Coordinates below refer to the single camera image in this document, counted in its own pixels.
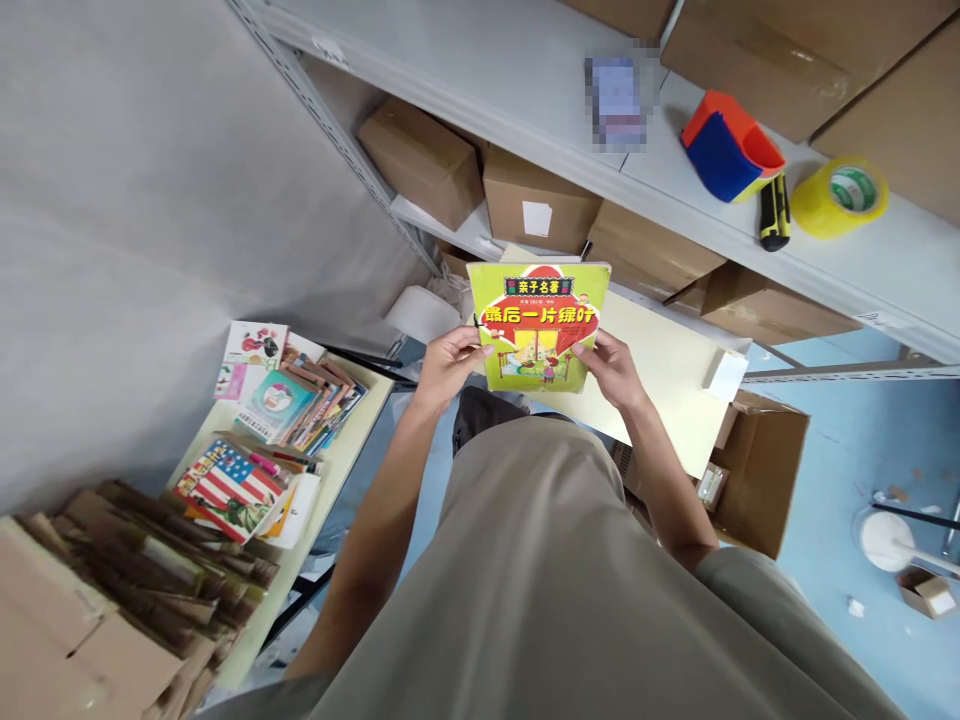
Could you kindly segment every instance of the white table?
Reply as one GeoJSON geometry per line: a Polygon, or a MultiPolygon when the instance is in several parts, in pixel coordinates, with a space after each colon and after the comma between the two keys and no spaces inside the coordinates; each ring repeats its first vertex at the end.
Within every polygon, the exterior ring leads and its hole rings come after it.
{"type": "MultiPolygon", "coordinates": [[[[319,456],[323,459],[322,480],[310,521],[303,531],[303,536],[294,547],[289,550],[277,550],[276,554],[271,557],[274,562],[280,565],[280,570],[274,577],[270,590],[263,602],[260,603],[260,607],[254,611],[250,618],[243,636],[237,641],[229,657],[220,667],[214,680],[218,687],[236,690],[249,672],[253,661],[260,653],[260,647],[263,645],[267,633],[270,632],[273,621],[280,614],[280,609],[283,607],[287,594],[293,587],[297,575],[300,574],[300,569],[310,553],[310,548],[313,547],[314,540],[320,533],[327,515],[330,514],[330,510],[340,494],[340,489],[353,469],[353,464],[367,442],[367,437],[377,422],[377,418],[380,417],[380,411],[383,410],[383,406],[393,389],[393,381],[383,375],[337,357],[333,353],[328,353],[328,357],[334,359],[344,370],[366,385],[368,392],[350,413],[350,417],[344,422],[330,449],[324,450],[319,456]]],[[[176,483],[190,463],[196,459],[196,456],[202,450],[203,443],[210,437],[211,433],[234,428],[233,421],[236,419],[237,410],[236,405],[224,401],[218,401],[213,406],[210,414],[207,415],[207,419],[200,427],[200,431],[171,476],[167,485],[168,488],[176,483]]]]}

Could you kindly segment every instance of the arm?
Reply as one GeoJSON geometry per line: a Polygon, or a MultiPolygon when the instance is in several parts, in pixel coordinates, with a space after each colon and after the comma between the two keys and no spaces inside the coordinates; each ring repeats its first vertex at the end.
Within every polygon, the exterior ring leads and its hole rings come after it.
{"type": "Polygon", "coordinates": [[[320,618],[287,668],[286,679],[336,675],[393,592],[437,422],[470,371],[492,351],[492,346],[471,347],[479,343],[476,328],[461,327],[427,347],[419,387],[357,510],[320,618]]]}
{"type": "Polygon", "coordinates": [[[603,396],[623,417],[643,478],[643,501],[660,544],[693,572],[703,558],[719,547],[717,534],[693,483],[680,466],[657,409],[640,383],[630,348],[599,330],[595,350],[577,343],[573,351],[596,376],[603,396]]]}

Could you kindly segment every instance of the book with american flag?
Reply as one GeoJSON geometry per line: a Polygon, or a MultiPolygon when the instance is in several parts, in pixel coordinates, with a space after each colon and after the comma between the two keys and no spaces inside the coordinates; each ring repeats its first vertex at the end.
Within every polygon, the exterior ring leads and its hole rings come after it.
{"type": "Polygon", "coordinates": [[[286,500],[285,488],[241,449],[215,437],[175,487],[177,495],[231,540],[245,543],[286,500]]]}

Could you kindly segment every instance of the right hand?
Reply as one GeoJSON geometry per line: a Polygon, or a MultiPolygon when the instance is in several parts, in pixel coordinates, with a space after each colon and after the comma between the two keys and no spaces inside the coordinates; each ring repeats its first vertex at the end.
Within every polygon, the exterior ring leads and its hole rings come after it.
{"type": "Polygon", "coordinates": [[[605,330],[597,330],[593,350],[574,343],[573,354],[597,378],[600,392],[620,412],[640,410],[649,404],[647,391],[640,383],[630,348],[605,330]]]}

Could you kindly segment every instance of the hand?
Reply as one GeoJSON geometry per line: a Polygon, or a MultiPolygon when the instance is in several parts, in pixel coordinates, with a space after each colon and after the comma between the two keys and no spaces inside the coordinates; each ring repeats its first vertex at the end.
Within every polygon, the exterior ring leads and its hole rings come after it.
{"type": "Polygon", "coordinates": [[[480,331],[468,325],[451,330],[427,345],[420,383],[413,403],[428,410],[446,410],[470,372],[493,354],[480,344],[480,331]]]}
{"type": "Polygon", "coordinates": [[[605,330],[597,330],[595,349],[574,343],[573,354],[597,378],[600,392],[621,413],[643,409],[649,404],[640,383],[630,348],[605,330]]]}

